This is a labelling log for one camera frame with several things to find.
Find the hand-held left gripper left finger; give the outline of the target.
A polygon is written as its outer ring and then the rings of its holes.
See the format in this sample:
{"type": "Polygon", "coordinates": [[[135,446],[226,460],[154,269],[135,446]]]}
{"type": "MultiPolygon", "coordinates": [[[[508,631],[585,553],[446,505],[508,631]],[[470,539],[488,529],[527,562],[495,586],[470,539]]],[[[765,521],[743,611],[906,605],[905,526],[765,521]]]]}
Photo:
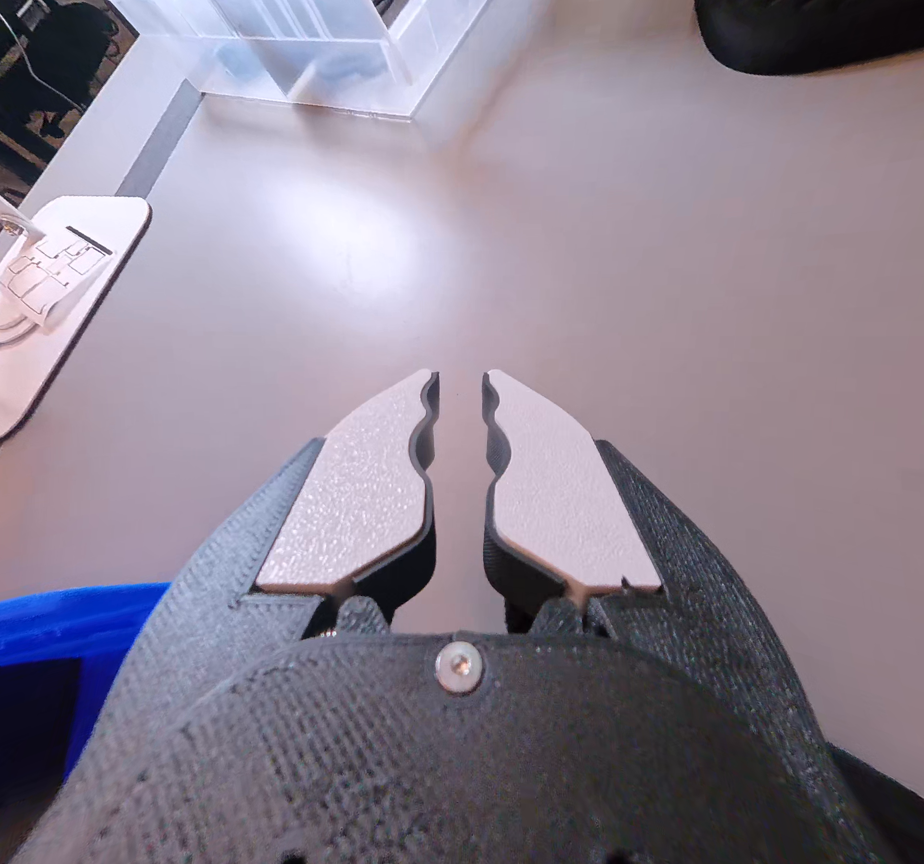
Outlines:
{"type": "Polygon", "coordinates": [[[439,374],[418,370],[322,439],[255,578],[259,593],[371,598],[387,621],[435,569],[439,374]]]}

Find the white stand base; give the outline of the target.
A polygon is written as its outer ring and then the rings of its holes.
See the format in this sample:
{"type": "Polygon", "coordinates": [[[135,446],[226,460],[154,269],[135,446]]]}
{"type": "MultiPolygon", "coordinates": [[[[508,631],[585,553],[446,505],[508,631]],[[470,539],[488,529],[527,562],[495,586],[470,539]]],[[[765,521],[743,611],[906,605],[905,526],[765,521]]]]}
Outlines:
{"type": "Polygon", "coordinates": [[[65,196],[29,217],[2,200],[1,439],[38,407],[151,223],[147,200],[65,196]]]}

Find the black bin divider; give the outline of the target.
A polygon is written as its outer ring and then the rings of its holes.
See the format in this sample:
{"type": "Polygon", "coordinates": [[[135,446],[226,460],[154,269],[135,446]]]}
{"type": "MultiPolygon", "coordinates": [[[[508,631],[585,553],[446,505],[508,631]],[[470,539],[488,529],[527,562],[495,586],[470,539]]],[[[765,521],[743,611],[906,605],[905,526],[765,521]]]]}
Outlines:
{"type": "Polygon", "coordinates": [[[62,783],[80,671],[78,659],[1,668],[2,807],[62,783]]]}

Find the blue plastic bin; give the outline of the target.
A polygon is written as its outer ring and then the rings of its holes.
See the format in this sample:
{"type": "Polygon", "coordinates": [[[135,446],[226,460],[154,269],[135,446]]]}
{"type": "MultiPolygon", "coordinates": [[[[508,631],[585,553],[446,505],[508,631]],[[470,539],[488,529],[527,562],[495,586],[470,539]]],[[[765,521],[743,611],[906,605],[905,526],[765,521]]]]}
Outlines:
{"type": "Polygon", "coordinates": [[[2,601],[1,668],[54,659],[81,662],[63,780],[88,742],[129,650],[168,588],[168,583],[94,586],[2,601]]]}

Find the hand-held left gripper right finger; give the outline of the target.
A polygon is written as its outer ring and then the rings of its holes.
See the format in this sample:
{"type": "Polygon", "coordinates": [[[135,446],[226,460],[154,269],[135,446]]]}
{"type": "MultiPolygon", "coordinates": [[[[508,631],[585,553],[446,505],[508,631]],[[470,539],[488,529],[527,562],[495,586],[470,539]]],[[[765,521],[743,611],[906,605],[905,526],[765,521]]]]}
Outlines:
{"type": "Polygon", "coordinates": [[[583,624],[592,599],[660,600],[664,581],[591,434],[514,377],[483,374],[492,477],[483,567],[507,632],[528,632],[565,601],[583,624]]]}

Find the clear plastic bin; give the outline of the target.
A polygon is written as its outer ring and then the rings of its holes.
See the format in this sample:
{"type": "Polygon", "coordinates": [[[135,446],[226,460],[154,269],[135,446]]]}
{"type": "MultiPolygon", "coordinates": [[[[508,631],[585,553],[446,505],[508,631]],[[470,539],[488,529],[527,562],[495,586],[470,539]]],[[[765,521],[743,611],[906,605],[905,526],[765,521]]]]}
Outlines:
{"type": "Polygon", "coordinates": [[[106,0],[201,93],[410,119],[488,0],[106,0]]]}

